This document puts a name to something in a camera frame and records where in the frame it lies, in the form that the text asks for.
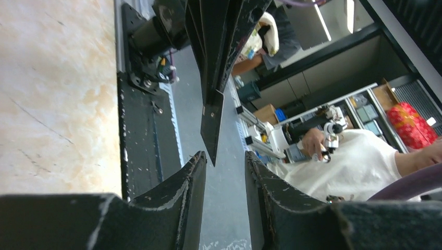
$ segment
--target metal bracket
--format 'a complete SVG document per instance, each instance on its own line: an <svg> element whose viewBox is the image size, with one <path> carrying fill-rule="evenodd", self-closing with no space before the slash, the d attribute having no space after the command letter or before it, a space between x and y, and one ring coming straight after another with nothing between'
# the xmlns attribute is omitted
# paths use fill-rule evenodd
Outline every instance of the metal bracket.
<svg viewBox="0 0 442 250"><path fill-rule="evenodd" d="M129 74L128 82L134 88L156 95L159 83L169 83L169 80L158 72L158 62L143 57L143 54L131 42L134 31L147 20L128 4L121 6L121 17L124 62L126 73Z"/></svg>

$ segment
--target cardboard box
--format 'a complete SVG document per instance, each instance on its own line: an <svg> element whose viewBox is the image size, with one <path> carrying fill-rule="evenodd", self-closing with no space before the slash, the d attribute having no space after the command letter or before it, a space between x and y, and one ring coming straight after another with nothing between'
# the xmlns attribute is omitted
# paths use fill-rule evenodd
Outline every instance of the cardboard box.
<svg viewBox="0 0 442 250"><path fill-rule="evenodd" d="M261 108L253 114L262 122L269 122L272 125L279 123L278 117L275 114L275 107L272 104Z"/></svg>
<svg viewBox="0 0 442 250"><path fill-rule="evenodd" d="M385 112L389 111L391 108L399 103L399 99L397 98L396 94L391 90L390 84L385 79L382 80L381 86L375 87L373 89L373 93Z"/></svg>

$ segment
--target concrete floor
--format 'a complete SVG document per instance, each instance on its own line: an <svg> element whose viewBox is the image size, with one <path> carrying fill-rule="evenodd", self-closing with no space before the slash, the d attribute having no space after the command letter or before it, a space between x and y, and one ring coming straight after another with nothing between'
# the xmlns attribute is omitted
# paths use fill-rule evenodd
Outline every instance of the concrete floor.
<svg viewBox="0 0 442 250"><path fill-rule="evenodd" d="M174 55L180 82L173 85L178 127L185 161L205 150L200 136L200 76L191 48ZM244 180L244 149L238 133L228 84L219 135L216 167L208 161L200 249L251 249Z"/></svg>

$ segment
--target person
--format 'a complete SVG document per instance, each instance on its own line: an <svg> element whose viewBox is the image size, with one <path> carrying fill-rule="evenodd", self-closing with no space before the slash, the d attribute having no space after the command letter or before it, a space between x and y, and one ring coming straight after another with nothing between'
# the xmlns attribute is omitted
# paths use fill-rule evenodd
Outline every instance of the person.
<svg viewBox="0 0 442 250"><path fill-rule="evenodd" d="M277 67L279 64L284 62L293 56L298 50L301 48L299 41L296 38L296 34L294 32L293 27L290 24L289 19L284 11L284 7L281 5L276 7L276 5L271 4L267 10L267 13L273 16L276 22L276 26L278 28L278 37L279 37L279 50L273 56L270 57L267 54L261 55L257 54L250 60L244 60L234 65L232 69L232 76L237 76L239 74L243 74L247 71L250 71L260 64L264 63L267 69L273 69ZM261 39L264 39L263 36L265 32L268 30L266 27L261 27L258 31Z"/></svg>
<svg viewBox="0 0 442 250"><path fill-rule="evenodd" d="M346 201L366 201L400 178L442 163L442 140L403 154L369 130L344 130L340 137L339 147L329 163L310 160L267 166L295 188L320 201L326 201L328 196L343 197ZM302 145L310 156L314 153L320 156L323 141L323 132L314 128L302 138Z"/></svg>

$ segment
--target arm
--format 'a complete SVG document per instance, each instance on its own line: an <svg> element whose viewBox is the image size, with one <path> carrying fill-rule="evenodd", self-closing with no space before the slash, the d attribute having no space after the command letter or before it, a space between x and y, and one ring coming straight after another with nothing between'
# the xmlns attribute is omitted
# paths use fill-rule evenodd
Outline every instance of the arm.
<svg viewBox="0 0 442 250"><path fill-rule="evenodd" d="M396 152L395 154L396 167L398 168L399 174L402 177L405 177L418 170L415 164L416 162L415 159L417 158L418 153L419 151L407 154Z"/></svg>
<svg viewBox="0 0 442 250"><path fill-rule="evenodd" d="M396 167L402 177L431 165L442 163L442 141L408 154L395 154Z"/></svg>

